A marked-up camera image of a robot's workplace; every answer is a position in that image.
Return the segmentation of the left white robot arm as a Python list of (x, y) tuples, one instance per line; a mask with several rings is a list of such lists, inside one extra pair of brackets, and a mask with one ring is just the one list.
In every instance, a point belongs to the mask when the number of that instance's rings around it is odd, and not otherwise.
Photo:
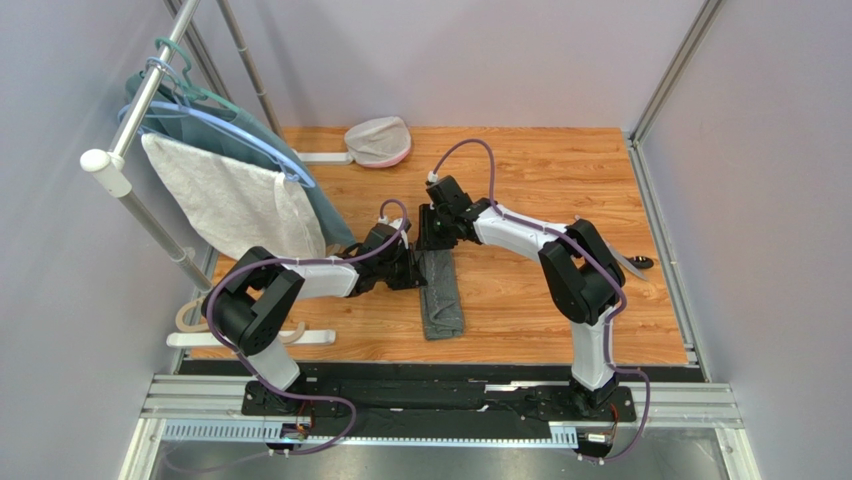
[(404, 219), (381, 220), (342, 258), (280, 258), (253, 247), (203, 300), (207, 324), (256, 376), (285, 391), (300, 376), (279, 339), (293, 305), (306, 299), (356, 297), (380, 282), (391, 290), (423, 286), (425, 278), (407, 238), (410, 228)]

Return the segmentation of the grey cloth napkin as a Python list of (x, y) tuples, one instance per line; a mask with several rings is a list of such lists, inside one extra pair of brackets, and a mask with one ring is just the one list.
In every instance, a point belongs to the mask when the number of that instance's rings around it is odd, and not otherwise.
[(460, 337), (465, 318), (451, 250), (424, 251), (418, 266), (426, 285), (420, 289), (420, 309), (427, 341)]

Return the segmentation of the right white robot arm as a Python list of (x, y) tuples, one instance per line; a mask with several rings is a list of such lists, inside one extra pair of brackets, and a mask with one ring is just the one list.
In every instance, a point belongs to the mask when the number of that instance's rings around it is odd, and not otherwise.
[(430, 173), (420, 207), (419, 249), (461, 241), (495, 246), (537, 262), (550, 297), (571, 323), (571, 375), (581, 398), (603, 404), (617, 387), (611, 320), (624, 297), (624, 274), (594, 225), (554, 224), (519, 215), (489, 198), (473, 201), (451, 176)]

